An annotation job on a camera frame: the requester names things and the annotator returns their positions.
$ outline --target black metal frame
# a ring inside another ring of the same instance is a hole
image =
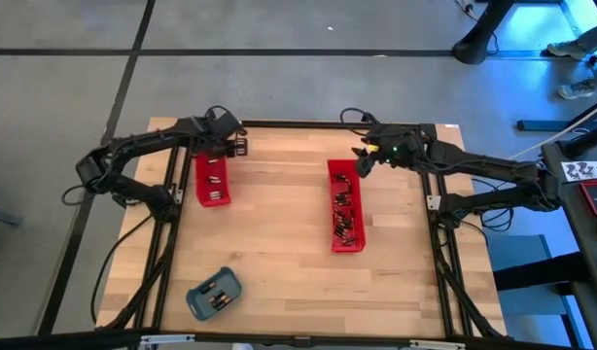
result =
[[[60,48],[49,48],[49,49],[37,49],[37,48],[0,48],[0,55],[27,55],[27,56],[126,56],[127,63],[125,65],[123,76],[117,91],[117,95],[115,98],[115,103],[111,109],[110,116],[106,123],[105,131],[102,135],[102,143],[110,140],[115,135],[115,130],[117,127],[117,123],[119,121],[122,107],[125,101],[125,97],[127,95],[127,91],[129,88],[130,81],[132,79],[134,69],[136,66],[136,62],[139,56],[377,56],[377,55],[386,55],[386,56],[396,56],[396,57],[439,57],[439,56],[452,56],[452,52],[450,50],[354,50],[354,49],[263,49],[263,50],[256,50],[256,49],[177,49],[177,50],[166,50],[166,49],[143,49],[142,44],[147,33],[147,29],[149,26],[150,19],[152,17],[154,6],[156,4],[156,0],[147,0],[147,4],[145,10],[143,12],[143,16],[141,18],[141,22],[136,32],[136,36],[134,39],[134,43],[130,49],[107,49],[107,48],[98,48],[98,49],[85,49],[85,48],[73,48],[73,49],[60,49]],[[499,58],[509,58],[509,57],[518,57],[518,58],[528,58],[528,59],[542,59],[542,60],[558,60],[563,58],[558,57],[551,57],[546,56],[543,52],[539,51],[500,51],[497,55],[491,56],[492,59],[499,59]],[[363,126],[362,124],[352,124],[356,127]],[[319,128],[341,128],[342,125],[338,122],[276,122],[276,121],[251,121],[246,122],[245,126],[249,127],[319,127]],[[173,159],[177,156],[177,151],[172,151],[170,159]],[[170,172],[173,172],[175,167],[175,161],[170,161],[168,164],[168,169]],[[186,173],[188,174],[189,168],[183,169],[183,175]],[[428,181],[428,175],[422,174],[422,181],[428,184],[428,186],[424,185],[424,192],[430,193],[432,190],[430,189],[430,182]],[[438,176],[438,186],[439,186],[439,193],[445,194],[445,186],[443,182],[442,176]],[[164,184],[166,186],[170,186],[172,180],[172,174],[165,174],[165,181]],[[72,225],[70,226],[69,231],[69,238],[67,240],[67,246],[65,249],[65,254],[60,262],[59,270],[52,285],[50,297],[45,307],[45,312],[43,318],[40,322],[38,327],[38,335],[40,336],[52,336],[53,332],[53,325],[56,321],[58,310],[61,304],[61,301],[64,297],[65,290],[67,287],[67,283],[69,277],[71,275],[73,265],[80,247],[82,243],[83,234],[85,232],[85,226],[87,225],[88,217],[90,214],[90,209],[93,203],[92,198],[88,198],[88,200],[83,203],[79,210],[76,212]],[[433,220],[429,217],[429,226],[431,228],[431,242],[433,244],[433,248],[435,248],[436,239],[437,244],[439,245],[439,236],[438,236],[438,229],[433,225]],[[175,231],[173,231],[173,235],[170,233],[169,238],[175,239],[175,234],[177,234],[177,226],[174,225]],[[451,231],[446,232],[447,239],[448,239],[448,250],[450,253],[450,257],[452,259],[452,270],[455,274],[461,277],[460,273],[460,263],[458,261],[458,252],[456,247],[455,235]],[[153,262],[158,257],[158,246],[159,240],[161,237],[161,226],[156,224],[153,231],[152,241],[150,243],[151,251],[154,253],[150,253],[148,260],[146,261],[146,268],[145,268],[145,275],[149,275]],[[162,273],[160,277],[160,284],[166,285],[166,281],[168,281],[168,273],[170,269]],[[439,287],[440,291],[447,292],[447,287],[444,285],[442,281],[442,277],[438,274],[438,280],[441,280],[440,284],[442,287]],[[157,306],[160,303],[160,308],[162,308],[161,299],[164,299],[165,295],[158,293],[157,299]],[[451,326],[451,313],[449,311],[449,303],[447,302],[447,293],[444,293],[444,296],[439,296],[439,301],[442,305],[446,305],[447,311],[442,311],[442,317],[444,325],[448,330],[452,330]],[[143,319],[143,314],[145,312],[147,302],[141,303],[139,308],[137,309],[134,322],[135,324],[141,324]],[[159,316],[153,317],[156,320],[156,323],[159,324]],[[465,334],[468,333],[469,327],[466,324],[469,322],[469,317],[462,315],[463,318],[463,327]],[[209,334],[208,338],[210,341],[219,341],[219,336],[217,334]],[[291,344],[291,340],[288,337],[273,337],[273,339],[284,339],[283,343]],[[259,335],[254,335],[251,339],[254,342],[260,342],[262,337]],[[322,344],[329,344],[329,345],[340,345],[341,343],[338,341],[338,338],[333,340],[329,340],[327,337],[314,337],[314,339],[322,339]],[[399,342],[395,342],[392,339],[371,339],[371,338],[353,338],[356,339],[357,345],[395,345],[400,344]]]
[[[368,129],[369,126],[365,123],[347,123],[341,122],[294,122],[294,121],[243,121],[245,127],[287,127],[287,128],[320,128],[320,129],[346,129],[347,127],[357,129]],[[418,124],[404,124],[406,126],[418,130]],[[177,162],[177,148],[172,149],[169,155],[169,162],[167,171],[165,173],[164,184],[166,186],[173,185],[174,168]],[[193,155],[191,152],[186,152],[182,172],[177,190],[186,192],[190,168],[192,165]],[[409,337],[369,337],[369,336],[319,336],[319,335],[273,335],[273,334],[235,334],[235,333],[196,333],[193,334],[192,340],[196,341],[210,341],[210,342],[251,342],[261,343],[265,345],[282,344],[291,345],[295,347],[312,347],[316,345],[356,345],[356,346],[396,346],[408,347],[411,345],[418,345],[419,341],[441,341],[441,342],[456,342],[464,343],[468,349],[567,349],[565,347],[555,347],[543,344],[519,342],[504,338],[483,338],[473,335],[473,329],[469,319],[469,315],[461,307],[461,321],[463,325],[463,335],[459,335],[454,331],[452,314],[448,299],[447,284],[437,268],[438,258],[437,252],[440,252],[441,243],[439,242],[439,222],[437,216],[432,215],[428,210],[427,195],[433,192],[431,188],[430,177],[428,173],[420,174],[422,189],[424,194],[424,204],[427,210],[427,220],[429,226],[429,235],[431,239],[431,247],[434,255],[435,274],[438,280],[439,304],[441,309],[441,318],[444,328],[444,339],[418,339]],[[445,180],[443,176],[437,176],[437,184],[439,187],[439,194],[447,193],[445,188]],[[167,247],[170,249],[169,264],[162,272],[156,299],[156,306],[153,313],[152,325],[148,328],[142,326],[142,315],[145,310],[145,305],[149,299],[149,293],[141,300],[137,313],[134,316],[136,324],[134,328],[129,330],[106,330],[98,329],[94,332],[75,332],[65,334],[50,334],[44,333],[38,336],[18,337],[0,339],[0,349],[65,349],[72,348],[73,344],[79,349],[104,349],[114,348],[111,344],[119,344],[119,346],[130,346],[133,348],[137,342],[141,340],[142,336],[154,334],[191,334],[187,332],[164,332],[160,330],[161,316],[166,299],[166,292],[168,288],[169,274],[171,271],[171,260],[173,258],[173,251],[175,249],[175,242],[177,240],[177,233],[179,228],[179,220],[182,212],[182,203],[178,206],[179,214],[174,223],[171,224],[171,230],[167,236]],[[145,274],[150,273],[150,264],[156,260],[158,256],[158,247],[160,240],[161,227],[154,228],[154,234],[150,243],[148,251],[147,265]],[[456,246],[455,234],[452,230],[446,231],[447,244],[451,269],[455,277],[461,285],[463,284],[462,270],[460,267],[460,260],[458,255],[458,248]],[[53,314],[58,311],[58,305],[55,310],[47,310],[47,314]]]

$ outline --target sneaker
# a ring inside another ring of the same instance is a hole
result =
[[[574,84],[567,84],[558,87],[558,94],[565,99],[588,97],[597,91],[594,79],[586,79]]]
[[[249,343],[233,343],[231,350],[253,350],[253,345]]]
[[[547,50],[553,55],[569,55],[576,60],[583,59],[587,55],[586,50],[578,43],[577,40],[549,44],[547,45]]]

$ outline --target gray floor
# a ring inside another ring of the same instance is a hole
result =
[[[589,0],[569,4],[578,28],[597,23]],[[0,0],[0,48],[130,48],[144,8],[144,0]],[[143,47],[448,50],[472,25],[445,0],[164,0]],[[573,39],[571,29],[558,6],[517,5],[497,34],[502,50],[528,51]],[[24,218],[20,228],[0,225],[0,337],[35,330],[75,211],[59,197],[99,142],[125,62],[0,56],[0,209]],[[553,93],[588,75],[583,63],[536,58],[467,66],[449,57],[141,57],[116,134],[214,104],[244,119],[296,120],[334,120],[357,106],[383,121],[458,123],[468,150],[507,157],[549,136],[519,133],[517,120],[565,121],[597,101]],[[93,205],[57,332],[92,328],[90,290],[122,216],[107,196]],[[517,210],[508,234],[545,234],[552,255],[577,249],[561,211]],[[522,339],[568,341],[559,319],[507,322]]]

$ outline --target white label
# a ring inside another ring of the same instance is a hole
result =
[[[597,161],[563,161],[567,182],[597,179]]]

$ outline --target wooden table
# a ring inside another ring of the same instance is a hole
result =
[[[149,129],[174,124],[152,118]],[[248,128],[249,156],[228,161],[231,204],[203,208],[193,171],[162,315],[164,331],[443,337],[436,274],[420,177],[375,166],[361,182],[368,244],[359,254],[331,253],[329,158],[354,158],[359,137],[347,130]],[[462,147],[457,125],[438,125],[439,139]],[[141,157],[135,179],[162,184],[168,151]],[[473,193],[469,176],[446,178],[451,193]],[[127,209],[122,234],[148,215]],[[468,221],[479,225],[479,220]],[[138,288],[152,221],[117,250],[98,325],[111,321]],[[506,333],[482,235],[456,230],[467,291],[493,327]],[[221,266],[243,295],[221,314],[198,322],[185,295]],[[155,292],[145,325],[150,324]],[[456,297],[450,291],[455,329]]]

